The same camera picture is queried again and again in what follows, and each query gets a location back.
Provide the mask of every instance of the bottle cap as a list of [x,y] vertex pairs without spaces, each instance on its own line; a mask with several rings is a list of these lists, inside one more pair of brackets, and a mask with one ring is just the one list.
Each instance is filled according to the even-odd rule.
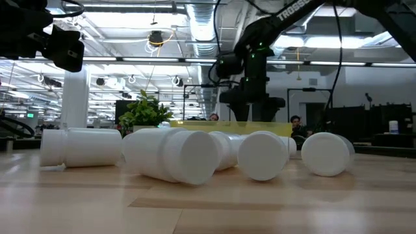
[[248,177],[266,181],[281,172],[288,157],[287,147],[280,137],[259,131],[242,141],[237,158],[239,167]]
[[40,166],[59,166],[64,163],[65,130],[44,129],[40,143]]
[[350,152],[344,140],[337,135],[317,133],[304,142],[302,160],[318,176],[336,176],[348,166]]
[[213,138],[203,131],[180,131],[168,139],[164,164],[176,180],[201,185],[218,166],[218,151]]

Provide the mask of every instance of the white container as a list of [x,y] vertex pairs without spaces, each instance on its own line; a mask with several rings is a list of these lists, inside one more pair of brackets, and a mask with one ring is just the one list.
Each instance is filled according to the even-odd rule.
[[389,133],[398,134],[398,122],[396,120],[389,122]]
[[125,138],[125,161],[136,172],[173,183],[201,185],[218,166],[213,138],[183,128],[141,129]]
[[66,167],[115,165],[122,154],[122,136],[112,129],[45,129],[40,166]]
[[209,133],[216,144],[218,150],[217,171],[225,170],[237,165],[237,153],[244,137],[231,133],[213,131]]
[[302,146],[302,160],[318,176],[336,176],[354,161],[355,150],[349,140],[332,133],[317,133]]
[[250,178],[266,181],[275,178],[289,160],[282,139],[268,131],[258,131],[247,136],[237,155],[239,167]]
[[297,152],[296,142],[291,137],[279,136],[283,143],[285,143],[289,156],[295,156]]

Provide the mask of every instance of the person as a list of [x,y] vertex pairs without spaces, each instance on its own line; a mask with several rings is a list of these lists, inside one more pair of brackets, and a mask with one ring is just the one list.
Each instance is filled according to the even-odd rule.
[[217,115],[217,114],[215,114],[215,113],[212,113],[210,116],[209,116],[209,120],[210,121],[218,121],[220,119],[220,117]]
[[294,115],[291,117],[292,123],[292,137],[301,136],[304,138],[310,137],[312,131],[309,131],[305,126],[302,125],[302,121],[299,116]]

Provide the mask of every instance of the small white bottle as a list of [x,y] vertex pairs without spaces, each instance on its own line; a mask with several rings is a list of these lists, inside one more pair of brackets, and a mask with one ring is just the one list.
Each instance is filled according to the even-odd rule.
[[283,170],[289,154],[279,136],[268,131],[258,131],[242,141],[237,158],[239,168],[248,177],[267,181]]
[[237,165],[237,153],[244,137],[231,133],[213,131],[209,133],[215,141],[218,150],[217,171]]
[[45,129],[40,166],[66,167],[115,165],[122,152],[122,136],[113,129]]
[[355,150],[349,140],[332,133],[317,133],[302,146],[302,160],[318,176],[336,176],[354,161]]
[[210,135],[183,128],[141,129],[125,138],[123,153],[142,175],[191,185],[207,182],[219,162]]

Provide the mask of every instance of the wood grain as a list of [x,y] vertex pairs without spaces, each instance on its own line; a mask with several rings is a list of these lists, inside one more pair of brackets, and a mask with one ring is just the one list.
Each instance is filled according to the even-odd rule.
[[110,167],[39,168],[38,151],[0,154],[4,233],[416,233],[416,160],[358,155],[335,177],[299,157],[256,182],[238,168],[199,187]]

